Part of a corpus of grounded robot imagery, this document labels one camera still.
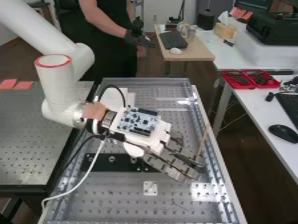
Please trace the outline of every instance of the robotic hand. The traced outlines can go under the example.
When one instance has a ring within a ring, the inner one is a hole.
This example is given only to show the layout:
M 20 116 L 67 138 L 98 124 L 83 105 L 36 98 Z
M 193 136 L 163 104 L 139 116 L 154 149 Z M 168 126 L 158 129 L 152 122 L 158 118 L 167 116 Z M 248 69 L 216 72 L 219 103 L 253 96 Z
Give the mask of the robotic hand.
M 107 111 L 102 122 L 92 120 L 88 130 L 124 144 L 128 154 L 143 160 L 176 181 L 199 179 L 204 160 L 184 148 L 184 136 L 155 111 L 128 107 Z

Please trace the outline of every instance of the white table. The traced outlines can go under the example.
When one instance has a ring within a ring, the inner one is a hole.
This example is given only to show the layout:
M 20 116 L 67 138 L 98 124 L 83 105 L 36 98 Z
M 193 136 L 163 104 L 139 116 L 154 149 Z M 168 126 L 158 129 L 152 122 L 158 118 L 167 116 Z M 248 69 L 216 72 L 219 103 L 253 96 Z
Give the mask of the white table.
M 288 81 L 295 78 L 295 75 L 275 76 L 275 78 L 280 81 Z M 231 95 L 233 93 L 240 103 L 243 104 L 256 126 L 259 127 L 272 149 L 281 159 L 289 173 L 292 174 L 293 179 L 298 184 L 298 145 L 292 144 L 276 137 L 269 132 L 269 127 L 275 124 L 283 124 L 293 128 L 293 130 L 298 130 L 291 121 L 291 118 L 284 111 L 279 100 L 275 98 L 272 102 L 265 101 L 269 92 L 279 92 L 279 89 L 236 90 L 228 83 L 225 83 L 224 93 L 220 101 L 220 109 L 217 111 L 213 125 L 213 132 L 216 135 L 220 132 Z
M 237 27 L 237 30 L 247 30 L 247 24 L 240 23 L 237 20 L 232 20 L 232 25 Z M 216 56 L 215 65 L 217 69 L 229 70 L 229 69 L 264 69 L 264 70 L 295 70 L 296 68 L 289 66 L 256 66 L 253 65 L 241 55 L 237 50 L 237 47 L 231 47 L 224 43 L 224 39 L 220 38 L 213 30 L 205 31 L 201 28 L 197 29 L 197 37 L 205 43 L 208 49 Z

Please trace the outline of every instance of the red object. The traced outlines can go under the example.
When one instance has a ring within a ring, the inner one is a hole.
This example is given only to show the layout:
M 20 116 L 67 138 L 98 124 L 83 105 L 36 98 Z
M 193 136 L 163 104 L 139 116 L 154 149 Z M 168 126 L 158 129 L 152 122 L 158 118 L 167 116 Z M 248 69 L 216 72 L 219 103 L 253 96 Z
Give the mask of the red object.
M 221 76 L 235 89 L 255 89 L 255 81 L 245 75 L 244 71 L 228 70 L 221 72 Z
M 28 90 L 32 87 L 34 82 L 19 82 L 14 88 L 14 90 Z
M 256 83 L 256 87 L 260 89 L 276 89 L 280 88 L 281 83 L 273 78 L 273 76 L 263 71 L 263 70 L 245 70 L 245 75 L 249 77 L 249 79 L 253 80 L 253 82 Z M 256 81 L 256 76 L 255 74 L 249 74 L 249 72 L 256 72 L 256 73 L 261 73 L 259 76 L 263 77 L 263 79 L 267 80 L 267 84 L 259 84 L 259 82 Z
M 276 89 L 281 86 L 273 76 L 263 70 L 227 70 L 221 72 L 221 76 L 235 89 Z
M 67 59 L 68 59 L 68 60 L 67 60 L 64 63 L 62 63 L 62 64 L 58 64 L 58 65 L 44 65 L 44 64 L 40 63 L 40 60 L 42 60 L 44 57 L 51 56 L 51 54 L 50 54 L 50 55 L 46 55 L 46 56 L 40 56 L 40 57 L 35 60 L 35 64 L 36 64 L 38 66 L 43 67 L 43 68 L 58 68 L 58 67 L 63 67 L 64 65 L 67 65 L 67 64 L 70 64 L 70 63 L 72 62 L 72 58 L 71 58 L 68 55 L 64 55 L 64 54 L 60 54 L 60 55 L 66 56 Z
M 7 79 L 0 84 L 0 90 L 12 89 L 15 85 L 16 85 L 16 79 Z

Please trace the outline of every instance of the paper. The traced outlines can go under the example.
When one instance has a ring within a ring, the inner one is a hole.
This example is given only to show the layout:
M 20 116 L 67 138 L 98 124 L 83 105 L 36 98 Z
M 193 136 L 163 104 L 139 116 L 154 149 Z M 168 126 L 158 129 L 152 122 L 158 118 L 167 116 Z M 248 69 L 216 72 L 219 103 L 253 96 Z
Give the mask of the paper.
M 228 11 L 225 11 L 220 17 L 219 17 L 219 20 L 221 21 L 221 23 L 227 26 L 229 26 L 229 13 Z
M 32 87 L 34 82 L 19 82 L 14 90 L 28 90 Z
M 240 9 L 236 18 L 239 18 L 239 19 L 243 18 L 243 16 L 245 15 L 245 13 L 247 13 L 247 10 L 241 10 L 241 9 Z
M 248 12 L 248 13 L 244 15 L 243 19 L 249 20 L 252 16 L 253 16 L 253 12 Z
M 7 79 L 0 84 L 0 90 L 12 89 L 15 85 L 16 85 L 16 79 Z
M 239 8 L 235 7 L 232 10 L 231 10 L 231 15 L 235 16 L 236 12 L 237 12 Z

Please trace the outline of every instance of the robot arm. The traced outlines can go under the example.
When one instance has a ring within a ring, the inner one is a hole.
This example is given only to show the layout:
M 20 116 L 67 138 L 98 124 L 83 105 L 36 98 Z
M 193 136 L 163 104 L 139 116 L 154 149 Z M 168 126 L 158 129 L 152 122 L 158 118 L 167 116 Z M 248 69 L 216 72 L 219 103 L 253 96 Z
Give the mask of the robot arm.
M 44 116 L 75 128 L 123 142 L 132 157 L 183 182 L 197 179 L 203 168 L 184 148 L 183 135 L 154 111 L 122 108 L 106 111 L 103 120 L 84 119 L 86 102 L 76 95 L 76 81 L 95 62 L 84 44 L 75 44 L 23 0 L 0 0 L 0 22 L 46 55 L 35 66 L 46 93 Z

